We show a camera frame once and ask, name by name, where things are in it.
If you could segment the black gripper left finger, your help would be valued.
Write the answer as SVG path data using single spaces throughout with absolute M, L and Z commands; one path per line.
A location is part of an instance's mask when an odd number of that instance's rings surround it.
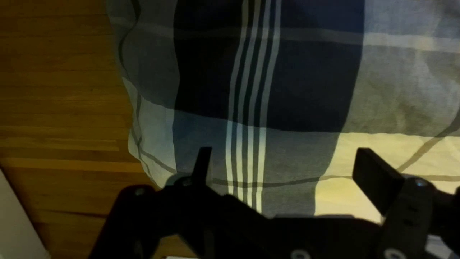
M 243 234 L 251 210 L 205 184 L 211 148 L 198 151 L 191 174 L 162 190 L 128 185 L 116 197 L 89 259 L 152 259 L 159 242 L 179 236 L 198 259 L 268 259 Z

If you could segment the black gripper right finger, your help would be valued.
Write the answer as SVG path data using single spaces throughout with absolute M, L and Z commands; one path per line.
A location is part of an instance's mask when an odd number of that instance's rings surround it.
M 460 188 L 402 174 L 371 148 L 356 149 L 352 178 L 383 217 L 376 259 L 441 259 L 425 249 L 429 234 L 460 254 Z

